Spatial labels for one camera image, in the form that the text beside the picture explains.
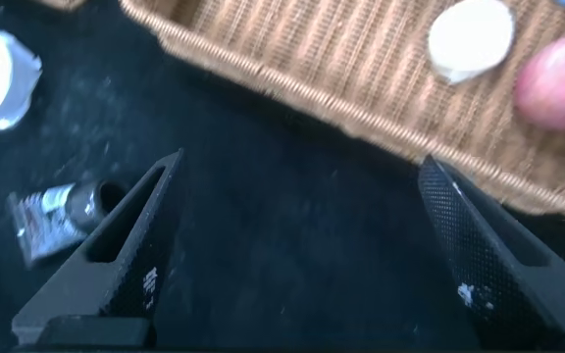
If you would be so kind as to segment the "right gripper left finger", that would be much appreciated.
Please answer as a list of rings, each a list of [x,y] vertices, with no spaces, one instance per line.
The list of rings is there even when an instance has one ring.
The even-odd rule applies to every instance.
[[[184,161],[157,161],[131,188],[102,179],[11,198],[29,267],[72,248],[12,319],[21,346],[152,346],[152,319],[184,204]]]

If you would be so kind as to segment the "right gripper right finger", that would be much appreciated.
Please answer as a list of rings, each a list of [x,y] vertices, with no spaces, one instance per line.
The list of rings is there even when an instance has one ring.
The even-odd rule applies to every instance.
[[[432,156],[418,187],[481,345],[565,350],[565,261]]]

